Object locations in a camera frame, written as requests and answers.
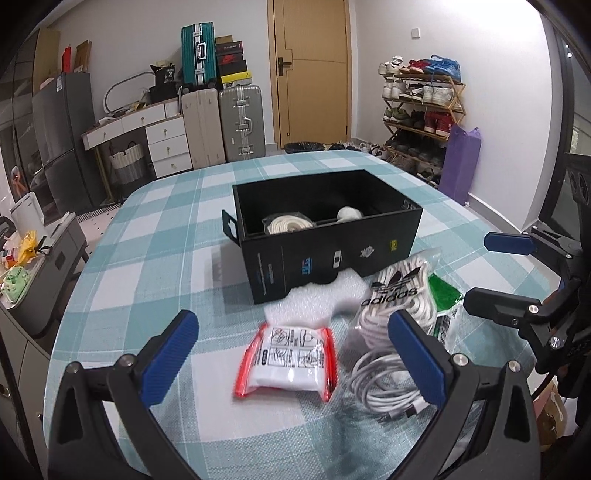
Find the refrigerator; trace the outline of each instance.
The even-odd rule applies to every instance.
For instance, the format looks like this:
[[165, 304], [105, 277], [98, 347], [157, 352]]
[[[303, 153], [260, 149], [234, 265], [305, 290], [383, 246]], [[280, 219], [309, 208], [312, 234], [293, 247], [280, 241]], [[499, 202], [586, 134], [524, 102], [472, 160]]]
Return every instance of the refrigerator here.
[[61, 215], [90, 212], [106, 193], [82, 134], [95, 124], [90, 74], [62, 73], [33, 96], [33, 122], [47, 183]]

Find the silver suitcase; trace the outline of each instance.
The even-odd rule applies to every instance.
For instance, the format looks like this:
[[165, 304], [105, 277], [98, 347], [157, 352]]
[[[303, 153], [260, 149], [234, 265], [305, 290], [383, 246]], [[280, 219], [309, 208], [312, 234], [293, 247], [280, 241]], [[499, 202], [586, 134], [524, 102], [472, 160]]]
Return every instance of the silver suitcase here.
[[265, 156], [261, 89], [244, 85], [220, 93], [223, 142], [228, 161]]
[[225, 163], [217, 90], [186, 93], [181, 105], [193, 168]]

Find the purple bag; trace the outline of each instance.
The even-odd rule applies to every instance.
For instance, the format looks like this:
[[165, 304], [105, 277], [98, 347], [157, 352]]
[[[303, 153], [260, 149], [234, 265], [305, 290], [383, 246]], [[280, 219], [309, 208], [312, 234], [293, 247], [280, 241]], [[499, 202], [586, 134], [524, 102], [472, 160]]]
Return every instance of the purple bag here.
[[462, 206], [468, 200], [468, 191], [480, 156], [480, 145], [482, 137], [478, 128], [466, 132], [457, 125], [452, 127], [439, 191]]

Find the trash can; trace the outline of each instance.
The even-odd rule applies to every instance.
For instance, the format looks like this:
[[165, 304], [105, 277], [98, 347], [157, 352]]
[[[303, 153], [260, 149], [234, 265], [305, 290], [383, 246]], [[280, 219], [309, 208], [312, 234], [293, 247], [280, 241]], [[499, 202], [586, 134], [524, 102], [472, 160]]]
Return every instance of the trash can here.
[[285, 153], [320, 152], [324, 145], [319, 142], [294, 142], [285, 144]]
[[144, 150], [141, 145], [131, 142], [125, 151], [110, 155], [109, 159], [124, 198], [148, 183]]

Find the checkered tablecloth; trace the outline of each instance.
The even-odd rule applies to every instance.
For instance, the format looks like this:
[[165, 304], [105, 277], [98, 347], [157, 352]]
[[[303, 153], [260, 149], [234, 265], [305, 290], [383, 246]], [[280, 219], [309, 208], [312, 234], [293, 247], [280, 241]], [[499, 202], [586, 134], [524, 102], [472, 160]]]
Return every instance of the checkered tablecloth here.
[[[264, 320], [252, 304], [241, 251], [222, 232], [222, 209], [234, 212], [232, 185], [279, 176], [364, 168], [422, 205], [413, 251], [441, 247], [437, 273], [466, 291], [473, 286], [543, 299], [550, 288], [524, 257], [486, 251], [489, 228], [464, 207], [370, 155], [329, 151], [279, 155], [192, 171], [150, 183], [119, 209], [80, 276], [51, 356], [44, 428], [47, 437], [62, 372], [112, 364], [137, 353], [180, 309], [200, 322], [199, 340], [155, 418], [204, 479], [387, 478], [429, 420], [380, 423], [346, 392], [333, 398], [267, 391], [236, 401], [232, 387], [245, 347]], [[337, 347], [351, 318], [333, 318]], [[501, 366], [533, 356], [514, 330], [465, 315], [456, 351]], [[113, 405], [109, 419], [130, 464], [144, 470]]]

